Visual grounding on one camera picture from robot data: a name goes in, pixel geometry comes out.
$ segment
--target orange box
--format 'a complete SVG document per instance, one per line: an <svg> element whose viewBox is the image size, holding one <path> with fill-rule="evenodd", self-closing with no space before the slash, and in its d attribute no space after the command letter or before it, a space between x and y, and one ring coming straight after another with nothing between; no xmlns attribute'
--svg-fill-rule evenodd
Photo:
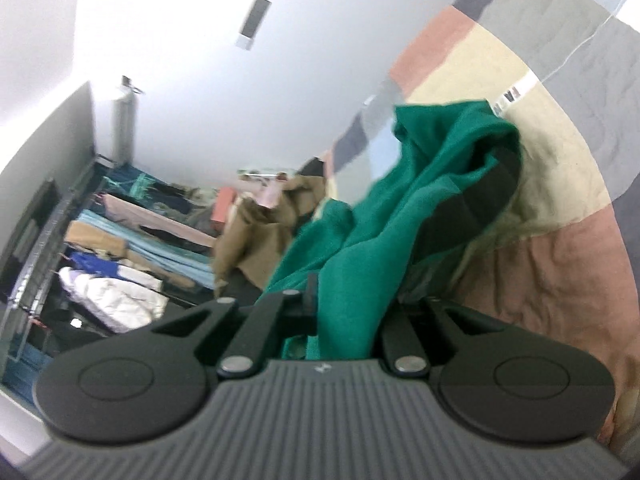
<svg viewBox="0 0 640 480"><path fill-rule="evenodd" d="M226 215L236 199L236 194L236 190L232 187L223 187L220 189L218 198L216 199L216 205L211 214L211 221L214 223L215 227L224 227L226 223Z"/></svg>

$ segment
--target green cloth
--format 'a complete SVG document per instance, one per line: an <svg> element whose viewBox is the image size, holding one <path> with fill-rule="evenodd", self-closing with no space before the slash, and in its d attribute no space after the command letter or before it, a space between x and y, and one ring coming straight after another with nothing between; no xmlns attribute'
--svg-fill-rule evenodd
<svg viewBox="0 0 640 480"><path fill-rule="evenodd" d="M396 108L394 133L401 158L351 209L329 200L321 217L295 238L265 293L305 288L319 273L318 336L307 359L369 356L376 330L395 297L418 229L436 206L478 182L498 160L490 148L518 131L496 117L487 102ZM442 254L425 256L442 257Z"/></svg>

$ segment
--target blue garment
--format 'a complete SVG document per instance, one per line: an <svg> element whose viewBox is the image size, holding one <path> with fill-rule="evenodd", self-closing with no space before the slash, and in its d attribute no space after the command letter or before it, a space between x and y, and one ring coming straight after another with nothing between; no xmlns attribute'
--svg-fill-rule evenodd
<svg viewBox="0 0 640 480"><path fill-rule="evenodd" d="M129 243L132 251L164 270L187 276L213 290L214 275L207 256L145 238L87 209L80 213L78 220L123 238Z"/></svg>
<svg viewBox="0 0 640 480"><path fill-rule="evenodd" d="M118 264L101 260L93 254L73 252L69 259L74 263L76 269L84 270L89 274L95 274L102 278L118 278Z"/></svg>

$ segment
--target metal rivet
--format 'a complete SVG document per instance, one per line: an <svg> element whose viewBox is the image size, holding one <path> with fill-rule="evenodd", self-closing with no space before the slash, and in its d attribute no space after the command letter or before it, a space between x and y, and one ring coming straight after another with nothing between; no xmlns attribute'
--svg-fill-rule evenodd
<svg viewBox="0 0 640 480"><path fill-rule="evenodd" d="M399 372L421 372L427 367L427 361L416 355L405 355L394 363Z"/></svg>
<svg viewBox="0 0 640 480"><path fill-rule="evenodd" d="M248 357L243 355L232 355L222 360L220 368L225 372L245 372L254 365Z"/></svg>

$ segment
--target clothing rack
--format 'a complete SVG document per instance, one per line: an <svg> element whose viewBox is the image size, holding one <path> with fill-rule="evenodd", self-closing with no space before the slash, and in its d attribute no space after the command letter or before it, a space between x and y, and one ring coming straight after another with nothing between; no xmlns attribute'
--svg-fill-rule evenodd
<svg viewBox="0 0 640 480"><path fill-rule="evenodd" d="M140 177L149 177L148 174L145 174L143 172L140 172L140 174L134 178L132 176L132 179L129 180L128 182L118 182L115 181L113 178L113 172L114 171L130 171L130 168L127 169L127 167L122 167L122 168L115 168L114 170L110 170L108 171L100 186L97 188L97 190L91 194L90 196L87 197L87 201L86 203L83 205L81 210L88 210L91 211L93 213L96 213L98 215L100 215L101 217L106 217L106 215L104 214L104 210L105 210L105 206L104 203L102 202L104 195L106 194L112 194L113 192L119 192L121 194L128 194L129 196L132 196L132 198L137 198L140 199L139 196L137 196L139 193L135 192L135 189L140 186L142 184L142 188L144 189L145 187L145 183L144 183L144 178L142 179L142 182L140 182ZM167 186L166 184L162 183L161 181L157 181L154 180L153 177L151 177L151 180L153 180L153 184L162 184L164 186ZM123 189L122 186L131 186L130 187L130 192ZM193 308L194 306L197 306L201 303L203 303L204 301L209 301L210 298L212 298L212 294L204 289L204 288L199 288L199 290L201 290L200 292L183 292L181 290L178 290L177 288L172 287L170 284L166 283L164 286L164 289L162 290L162 294L164 296L167 296L169 298L169 300L172 303L177 304L178 306L181 306L183 308Z"/></svg>
<svg viewBox="0 0 640 480"><path fill-rule="evenodd" d="M31 367L41 367L49 344L50 330L39 316L52 287L64 249L66 226L82 207L85 196L102 179L101 166L91 162L73 186L61 194L53 180L45 181L34 194L0 256L0 378L9 362L26 359L28 340L34 327L44 330L44 340L32 352Z"/></svg>

